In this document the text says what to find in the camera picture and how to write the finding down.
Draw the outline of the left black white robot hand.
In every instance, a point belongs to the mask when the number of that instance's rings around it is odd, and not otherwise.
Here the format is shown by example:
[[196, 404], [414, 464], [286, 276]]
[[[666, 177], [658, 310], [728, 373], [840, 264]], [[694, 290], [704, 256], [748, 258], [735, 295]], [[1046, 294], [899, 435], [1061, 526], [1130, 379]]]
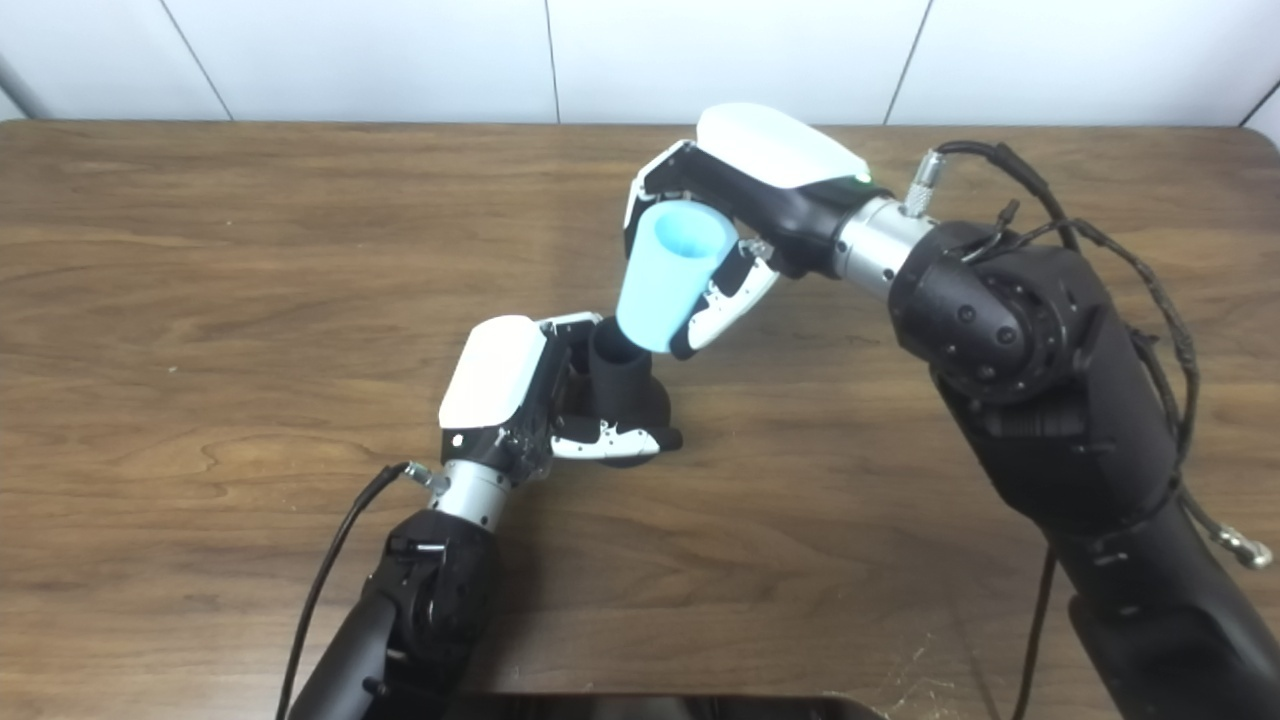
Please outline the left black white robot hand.
[[438, 414], [449, 475], [515, 488], [557, 459], [635, 468], [684, 447], [650, 352], [613, 316], [495, 316], [474, 327]]

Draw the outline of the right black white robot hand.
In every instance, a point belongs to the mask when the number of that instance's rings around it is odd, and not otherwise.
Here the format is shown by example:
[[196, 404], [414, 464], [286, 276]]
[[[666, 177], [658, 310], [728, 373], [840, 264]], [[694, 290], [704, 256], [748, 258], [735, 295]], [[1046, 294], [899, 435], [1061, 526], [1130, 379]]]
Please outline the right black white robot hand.
[[888, 196], [814, 127], [759, 104], [708, 108], [631, 181], [616, 320], [640, 348], [691, 357], [780, 279], [833, 275], [844, 227]]

